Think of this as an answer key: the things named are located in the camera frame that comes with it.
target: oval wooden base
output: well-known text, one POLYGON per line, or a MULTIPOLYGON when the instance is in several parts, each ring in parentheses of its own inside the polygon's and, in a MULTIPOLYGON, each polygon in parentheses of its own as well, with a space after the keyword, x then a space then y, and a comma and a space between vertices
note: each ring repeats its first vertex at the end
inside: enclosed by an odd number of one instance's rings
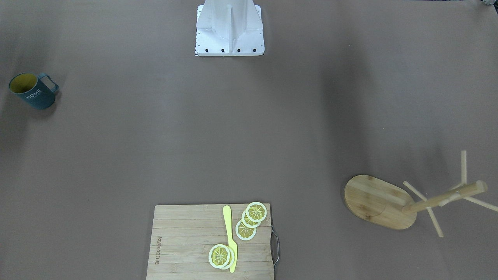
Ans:
POLYGON ((349 180, 344 199, 356 216, 391 229, 406 229, 417 218, 417 213, 401 211, 403 206, 415 203, 406 191, 372 176, 358 175, 349 180))

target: wooden mug tree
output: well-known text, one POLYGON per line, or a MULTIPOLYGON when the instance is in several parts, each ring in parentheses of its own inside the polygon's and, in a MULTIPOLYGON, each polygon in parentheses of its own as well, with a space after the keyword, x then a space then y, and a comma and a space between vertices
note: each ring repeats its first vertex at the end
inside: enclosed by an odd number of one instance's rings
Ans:
POLYGON ((403 184, 422 199, 422 201, 415 202, 401 188, 372 176, 358 175, 346 184, 344 189, 346 205, 353 214, 364 220, 398 230, 406 229, 413 225, 417 218, 417 212, 427 210, 438 236, 443 237, 441 227, 432 211, 433 207, 444 206, 459 199, 466 199, 498 212, 498 207, 472 197, 487 191, 488 186, 480 180, 471 184, 467 183, 467 151, 462 151, 461 158, 462 181, 441 195, 427 199, 405 181, 403 184))

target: lemon slice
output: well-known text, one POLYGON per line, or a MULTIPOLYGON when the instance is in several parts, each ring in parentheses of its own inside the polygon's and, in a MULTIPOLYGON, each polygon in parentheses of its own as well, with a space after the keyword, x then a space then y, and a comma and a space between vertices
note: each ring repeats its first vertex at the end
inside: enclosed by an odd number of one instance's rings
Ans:
POLYGON ((252 202, 246 208, 248 219, 259 223, 266 218, 266 207, 261 202, 252 202))
POLYGON ((234 261, 235 261, 235 252, 230 247, 228 247, 228 250, 230 251, 230 261, 228 262, 228 264, 226 266, 220 268, 221 270, 229 269, 234 264, 234 261))
POLYGON ((214 245, 209 251, 209 263, 212 267, 220 269, 230 261, 230 249, 223 244, 214 245))
POLYGON ((242 223, 248 228, 256 228, 261 224, 261 222, 255 223, 251 221, 245 211, 242 213, 242 223))
POLYGON ((235 228, 237 229, 235 231, 237 236, 244 241, 251 240, 256 234, 256 228, 248 228, 245 224, 242 223, 242 220, 237 223, 235 228))

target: blue mug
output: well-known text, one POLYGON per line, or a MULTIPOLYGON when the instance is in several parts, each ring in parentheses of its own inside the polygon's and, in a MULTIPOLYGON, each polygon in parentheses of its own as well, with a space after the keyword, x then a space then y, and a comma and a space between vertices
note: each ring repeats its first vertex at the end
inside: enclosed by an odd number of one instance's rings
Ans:
POLYGON ((55 92, 59 86, 50 79, 45 73, 36 76, 33 73, 21 73, 10 81, 8 84, 10 92, 19 96, 26 103, 41 110, 50 107, 55 101, 55 92), (49 89, 41 78, 47 77, 54 87, 49 89))

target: knife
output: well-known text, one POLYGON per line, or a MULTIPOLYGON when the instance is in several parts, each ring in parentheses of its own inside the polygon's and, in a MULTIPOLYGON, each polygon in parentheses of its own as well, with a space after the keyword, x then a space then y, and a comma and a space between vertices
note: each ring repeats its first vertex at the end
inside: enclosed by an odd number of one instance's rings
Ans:
POLYGON ((235 265, 237 264, 237 243, 235 243, 234 238, 232 236, 232 209, 229 205, 223 206, 223 218, 225 220, 225 227, 227 228, 227 237, 228 237, 228 247, 232 248, 235 252, 234 263, 230 267, 230 273, 234 273, 235 265))

